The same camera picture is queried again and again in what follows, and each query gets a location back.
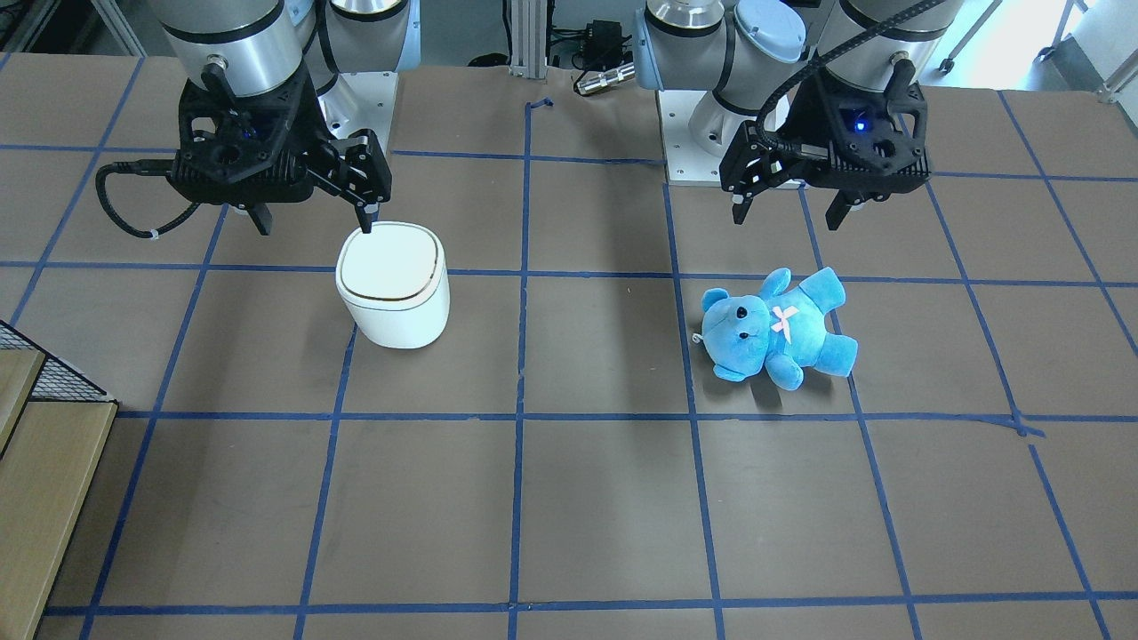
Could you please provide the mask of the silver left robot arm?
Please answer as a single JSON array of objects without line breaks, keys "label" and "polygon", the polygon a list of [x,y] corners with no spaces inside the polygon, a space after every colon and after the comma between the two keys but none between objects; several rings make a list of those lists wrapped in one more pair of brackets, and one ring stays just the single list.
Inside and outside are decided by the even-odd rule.
[{"label": "silver left robot arm", "polygon": [[[288,69],[308,69],[322,96],[346,74],[421,60],[418,1],[187,1],[182,13],[159,13],[167,31],[225,36],[228,68],[255,73],[256,95]],[[836,1],[810,26],[784,1],[646,1],[625,64],[584,77],[577,91],[625,77],[652,91],[699,91],[694,124],[727,120],[757,136],[752,153],[813,157],[813,143],[765,124],[783,96],[807,84],[793,116],[815,105],[834,117],[846,95],[882,100],[899,89],[914,100],[915,75],[956,13],[956,1]]]}]

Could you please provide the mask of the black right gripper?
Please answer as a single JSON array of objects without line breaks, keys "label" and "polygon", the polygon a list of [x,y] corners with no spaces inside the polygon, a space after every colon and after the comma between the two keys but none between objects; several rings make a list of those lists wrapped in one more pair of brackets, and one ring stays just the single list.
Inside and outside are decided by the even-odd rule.
[{"label": "black right gripper", "polygon": [[354,205],[362,233],[373,231],[374,204],[391,198],[376,133],[333,138],[310,76],[232,102],[187,81],[178,128],[168,182],[191,202],[248,206],[261,236],[272,232],[269,204],[304,202],[316,188]]}]

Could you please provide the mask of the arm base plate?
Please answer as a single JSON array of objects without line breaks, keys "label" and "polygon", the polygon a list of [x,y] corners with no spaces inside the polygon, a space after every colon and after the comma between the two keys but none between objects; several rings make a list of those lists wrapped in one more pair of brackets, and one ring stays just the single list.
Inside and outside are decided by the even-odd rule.
[{"label": "arm base plate", "polygon": [[669,183],[718,188],[723,156],[747,117],[708,91],[659,91],[657,102]]},{"label": "arm base plate", "polygon": [[361,129],[369,129],[387,148],[399,81],[396,72],[337,76],[333,85],[318,96],[330,133],[337,139],[346,139]]}]

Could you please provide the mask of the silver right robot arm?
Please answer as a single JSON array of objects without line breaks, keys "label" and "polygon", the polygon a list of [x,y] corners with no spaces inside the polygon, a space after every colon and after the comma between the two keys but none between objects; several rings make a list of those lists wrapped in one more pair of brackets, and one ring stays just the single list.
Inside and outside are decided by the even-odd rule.
[{"label": "silver right robot arm", "polygon": [[187,72],[179,150],[160,170],[188,202],[244,210],[261,235],[272,204],[314,190],[363,232],[393,190],[376,106],[354,74],[395,77],[421,60],[417,1],[154,1]]}]

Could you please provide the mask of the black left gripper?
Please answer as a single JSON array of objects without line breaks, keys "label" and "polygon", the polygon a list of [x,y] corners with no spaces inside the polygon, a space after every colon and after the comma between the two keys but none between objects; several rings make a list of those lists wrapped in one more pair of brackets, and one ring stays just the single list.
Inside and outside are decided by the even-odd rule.
[{"label": "black left gripper", "polygon": [[927,183],[926,131],[927,102],[916,69],[893,68],[881,91],[817,69],[797,87],[780,129],[747,120],[732,138],[719,179],[733,194],[733,222],[744,223],[757,194],[805,180],[838,191],[826,211],[828,231],[838,231],[853,200],[882,200]]}]

